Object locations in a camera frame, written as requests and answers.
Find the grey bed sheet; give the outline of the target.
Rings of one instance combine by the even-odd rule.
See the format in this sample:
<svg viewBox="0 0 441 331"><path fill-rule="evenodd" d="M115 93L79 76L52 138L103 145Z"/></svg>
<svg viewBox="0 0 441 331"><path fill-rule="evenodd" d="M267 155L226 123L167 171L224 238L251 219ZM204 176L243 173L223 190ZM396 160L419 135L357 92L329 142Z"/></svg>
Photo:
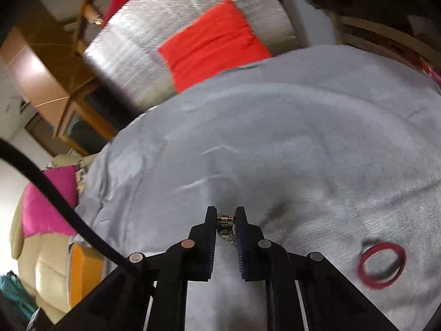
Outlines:
<svg viewBox="0 0 441 331"><path fill-rule="evenodd" d="M440 306L440 89L348 46L224 72L142 114L87 174L77 213L122 255L244 207L291 253L322 253L399 330Z"/></svg>

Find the beige leather sofa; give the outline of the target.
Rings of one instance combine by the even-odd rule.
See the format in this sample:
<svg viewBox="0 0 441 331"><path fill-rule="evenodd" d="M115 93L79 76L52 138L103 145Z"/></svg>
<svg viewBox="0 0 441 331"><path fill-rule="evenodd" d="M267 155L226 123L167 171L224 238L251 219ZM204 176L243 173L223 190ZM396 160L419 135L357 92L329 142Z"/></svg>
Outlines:
<svg viewBox="0 0 441 331"><path fill-rule="evenodd" d="M24 237L22 201L17 204L10 228L10 252L18 264L18 278L35 304L51 322L57 323L70 311L68 276L72 236L58 233Z"/></svg>

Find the magenta pillow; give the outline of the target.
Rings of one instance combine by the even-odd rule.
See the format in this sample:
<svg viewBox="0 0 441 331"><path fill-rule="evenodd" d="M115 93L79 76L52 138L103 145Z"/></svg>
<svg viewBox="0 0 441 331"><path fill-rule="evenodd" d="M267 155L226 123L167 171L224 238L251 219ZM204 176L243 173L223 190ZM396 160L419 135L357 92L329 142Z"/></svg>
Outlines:
<svg viewBox="0 0 441 331"><path fill-rule="evenodd" d="M76 165L54 167L43 171L43 174L51 181L61 193L71 208L78 204ZM72 236L77 232L60 215L56 208L43 196L32 184L28 183L25 188L22 201L22 229L24 237L39 234L58 233Z"/></svg>

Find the wooden glass cabinet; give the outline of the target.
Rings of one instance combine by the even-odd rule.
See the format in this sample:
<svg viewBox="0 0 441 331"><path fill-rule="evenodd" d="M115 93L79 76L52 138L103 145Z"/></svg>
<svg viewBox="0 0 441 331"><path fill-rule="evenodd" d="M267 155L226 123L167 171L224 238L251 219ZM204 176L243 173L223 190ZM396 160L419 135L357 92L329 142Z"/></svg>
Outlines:
<svg viewBox="0 0 441 331"><path fill-rule="evenodd" d="M98 79L90 79L68 98L55 136L80 155L89 156L138 115Z"/></svg>

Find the teal shirt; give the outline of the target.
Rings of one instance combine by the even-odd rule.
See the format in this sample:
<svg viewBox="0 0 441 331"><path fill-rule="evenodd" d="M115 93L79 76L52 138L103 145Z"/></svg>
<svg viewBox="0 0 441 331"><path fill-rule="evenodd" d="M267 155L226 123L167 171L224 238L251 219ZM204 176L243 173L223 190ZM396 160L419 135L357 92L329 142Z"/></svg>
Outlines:
<svg viewBox="0 0 441 331"><path fill-rule="evenodd" d="M1 302L23 330L26 330L31 316L38 309L34 298L13 271L1 275Z"/></svg>

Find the silver foil insulation panel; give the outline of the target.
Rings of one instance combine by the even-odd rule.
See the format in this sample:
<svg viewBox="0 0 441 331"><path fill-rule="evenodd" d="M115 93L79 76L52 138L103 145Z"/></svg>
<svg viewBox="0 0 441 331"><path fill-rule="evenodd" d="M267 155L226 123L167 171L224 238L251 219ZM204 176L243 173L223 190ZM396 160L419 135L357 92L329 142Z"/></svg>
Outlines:
<svg viewBox="0 0 441 331"><path fill-rule="evenodd" d="M111 92L144 112L175 94L158 48L223 0L129 0L88 45L84 61ZM279 0L232 0L272 55L300 48Z"/></svg>

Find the red cushion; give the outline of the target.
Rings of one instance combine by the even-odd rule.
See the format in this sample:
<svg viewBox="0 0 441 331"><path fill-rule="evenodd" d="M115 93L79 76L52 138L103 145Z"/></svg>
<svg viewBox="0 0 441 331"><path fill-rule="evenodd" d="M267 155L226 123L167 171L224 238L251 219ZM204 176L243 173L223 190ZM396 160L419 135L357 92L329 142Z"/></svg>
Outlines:
<svg viewBox="0 0 441 331"><path fill-rule="evenodd" d="M231 0L216 4L158 51L171 72L177 93L225 70L271 57Z"/></svg>

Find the brown wooden pillar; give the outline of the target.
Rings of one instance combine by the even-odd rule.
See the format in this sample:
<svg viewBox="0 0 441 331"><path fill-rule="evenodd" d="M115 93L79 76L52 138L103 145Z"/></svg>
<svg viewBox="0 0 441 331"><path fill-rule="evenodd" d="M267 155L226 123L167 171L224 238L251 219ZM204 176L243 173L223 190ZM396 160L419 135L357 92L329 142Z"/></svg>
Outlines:
<svg viewBox="0 0 441 331"><path fill-rule="evenodd" d="M69 102L69 93L46 68L17 28L1 46L1 57L20 91L37 112L57 129Z"/></svg>

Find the wooden shelf railing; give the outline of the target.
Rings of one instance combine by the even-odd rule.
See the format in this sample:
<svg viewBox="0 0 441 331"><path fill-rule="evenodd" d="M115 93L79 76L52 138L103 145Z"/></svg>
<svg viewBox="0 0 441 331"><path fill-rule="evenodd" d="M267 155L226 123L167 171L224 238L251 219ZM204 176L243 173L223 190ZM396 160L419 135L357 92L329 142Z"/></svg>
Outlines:
<svg viewBox="0 0 441 331"><path fill-rule="evenodd" d="M440 74L440 15L434 0L307 0L331 19L340 44Z"/></svg>

